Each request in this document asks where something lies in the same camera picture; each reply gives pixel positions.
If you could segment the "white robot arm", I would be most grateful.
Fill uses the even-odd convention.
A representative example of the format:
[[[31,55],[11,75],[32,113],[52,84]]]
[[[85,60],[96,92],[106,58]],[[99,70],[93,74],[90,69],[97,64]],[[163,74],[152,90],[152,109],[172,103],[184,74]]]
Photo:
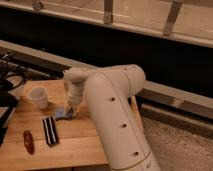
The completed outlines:
[[[87,103],[112,171],[161,171],[128,103],[144,87],[141,67],[72,67],[63,72],[63,79],[67,103]]]

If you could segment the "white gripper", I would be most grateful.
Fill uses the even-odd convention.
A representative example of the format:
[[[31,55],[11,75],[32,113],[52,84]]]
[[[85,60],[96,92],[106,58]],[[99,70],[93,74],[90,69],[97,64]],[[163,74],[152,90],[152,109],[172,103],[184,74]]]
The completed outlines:
[[[76,106],[82,102],[84,82],[88,74],[87,68],[72,67],[63,71],[66,101],[69,105]]]

